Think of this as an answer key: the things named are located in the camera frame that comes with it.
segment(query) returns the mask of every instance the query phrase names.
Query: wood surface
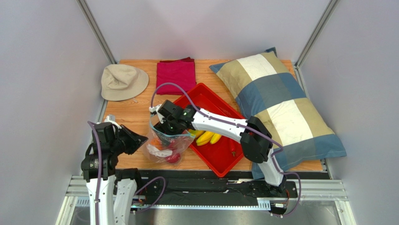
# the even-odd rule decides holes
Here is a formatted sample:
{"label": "wood surface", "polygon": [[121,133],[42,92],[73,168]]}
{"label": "wood surface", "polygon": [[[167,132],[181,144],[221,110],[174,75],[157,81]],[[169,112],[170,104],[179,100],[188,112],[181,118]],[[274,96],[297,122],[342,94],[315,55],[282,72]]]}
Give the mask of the wood surface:
{"label": "wood surface", "polygon": [[[195,72],[197,83],[204,83],[234,109],[239,112],[238,105],[230,94],[224,83],[209,69],[210,65],[226,62],[229,60],[196,60]],[[120,64],[126,64],[140,68],[147,72],[149,76],[148,87],[134,99],[120,102],[108,102],[105,115],[113,114],[118,124],[123,124],[132,131],[146,135],[148,133],[148,119],[151,96],[155,90],[156,84],[156,64],[159,60],[121,60]],[[289,60],[282,60],[284,65],[295,77],[292,63]],[[179,96],[176,95],[156,95],[154,105],[158,105],[168,99],[174,101]],[[209,170],[209,167],[197,156],[197,154],[188,148],[183,152],[183,159],[177,166],[164,163],[154,163],[148,160],[141,149],[132,155],[122,154],[118,157],[117,168],[139,168],[139,169],[184,169],[184,170]],[[248,171],[251,170],[251,161],[246,158],[240,160],[232,170]],[[300,165],[291,169],[292,171],[321,171],[320,160],[304,161]]]}

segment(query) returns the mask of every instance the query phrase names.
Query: red plastic bin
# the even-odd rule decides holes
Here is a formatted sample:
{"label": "red plastic bin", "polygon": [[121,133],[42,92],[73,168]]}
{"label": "red plastic bin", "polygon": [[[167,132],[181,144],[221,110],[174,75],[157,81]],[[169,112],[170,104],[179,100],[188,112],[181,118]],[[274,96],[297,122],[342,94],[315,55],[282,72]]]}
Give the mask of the red plastic bin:
{"label": "red plastic bin", "polygon": [[[211,113],[235,119],[244,119],[239,112],[203,83],[197,84],[187,94],[196,106],[206,109]],[[174,103],[184,108],[190,102],[185,95],[182,95]],[[224,136],[215,144],[208,143],[197,146],[194,141],[190,147],[220,178],[224,177],[244,156],[241,144]]]}

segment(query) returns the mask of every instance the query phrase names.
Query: checkered pillow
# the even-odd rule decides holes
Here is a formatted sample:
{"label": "checkered pillow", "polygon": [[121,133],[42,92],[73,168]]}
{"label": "checkered pillow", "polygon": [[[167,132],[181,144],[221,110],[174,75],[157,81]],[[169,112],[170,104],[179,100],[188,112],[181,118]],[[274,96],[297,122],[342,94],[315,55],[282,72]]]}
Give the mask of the checkered pillow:
{"label": "checkered pillow", "polygon": [[346,155],[339,138],[273,52],[210,68],[228,87],[241,114],[258,117],[273,139],[284,146],[284,151],[276,155],[283,170],[303,160]]}

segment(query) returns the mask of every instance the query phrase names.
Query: red cloth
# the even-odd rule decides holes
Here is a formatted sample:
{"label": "red cloth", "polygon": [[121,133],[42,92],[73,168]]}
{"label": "red cloth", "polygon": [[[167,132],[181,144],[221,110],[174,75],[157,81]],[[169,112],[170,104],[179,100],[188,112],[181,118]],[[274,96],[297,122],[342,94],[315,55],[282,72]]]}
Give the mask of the red cloth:
{"label": "red cloth", "polygon": [[[190,57],[181,60],[160,61],[156,65],[156,87],[163,83],[175,83],[183,90],[191,90],[195,82],[194,59]],[[158,95],[182,95],[183,93],[174,86],[166,85],[157,92]]]}

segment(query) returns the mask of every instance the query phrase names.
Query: metal floor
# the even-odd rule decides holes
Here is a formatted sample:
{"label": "metal floor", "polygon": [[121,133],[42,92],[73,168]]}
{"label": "metal floor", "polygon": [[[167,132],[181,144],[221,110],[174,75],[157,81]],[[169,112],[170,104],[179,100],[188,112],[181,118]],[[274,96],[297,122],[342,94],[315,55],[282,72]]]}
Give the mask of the metal floor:
{"label": "metal floor", "polygon": [[[71,225],[89,224],[89,207],[75,208]],[[304,201],[286,218],[260,210],[154,209],[133,215],[129,225],[340,225],[334,201]]]}

